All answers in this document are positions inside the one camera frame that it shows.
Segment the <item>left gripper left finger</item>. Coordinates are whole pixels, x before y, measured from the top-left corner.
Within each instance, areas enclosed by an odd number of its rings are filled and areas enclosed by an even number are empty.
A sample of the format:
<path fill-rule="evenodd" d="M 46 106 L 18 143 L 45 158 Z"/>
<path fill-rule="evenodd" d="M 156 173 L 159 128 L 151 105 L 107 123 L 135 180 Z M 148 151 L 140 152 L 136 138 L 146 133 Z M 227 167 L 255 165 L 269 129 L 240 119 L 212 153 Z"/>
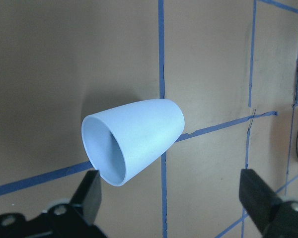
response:
<path fill-rule="evenodd" d="M 0 238 L 105 238 L 94 224 L 102 200 L 100 174 L 86 173 L 71 200 L 32 220 L 21 213 L 0 215 Z"/>

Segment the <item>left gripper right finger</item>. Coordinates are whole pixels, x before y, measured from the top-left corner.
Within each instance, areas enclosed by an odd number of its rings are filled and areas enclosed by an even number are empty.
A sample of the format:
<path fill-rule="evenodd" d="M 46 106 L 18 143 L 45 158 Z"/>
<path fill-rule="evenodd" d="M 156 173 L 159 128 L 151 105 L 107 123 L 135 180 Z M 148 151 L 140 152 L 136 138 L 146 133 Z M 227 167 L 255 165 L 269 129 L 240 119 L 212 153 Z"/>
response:
<path fill-rule="evenodd" d="M 242 169 L 239 200 L 263 238 L 298 238 L 298 200 L 274 192 L 252 169 Z"/>

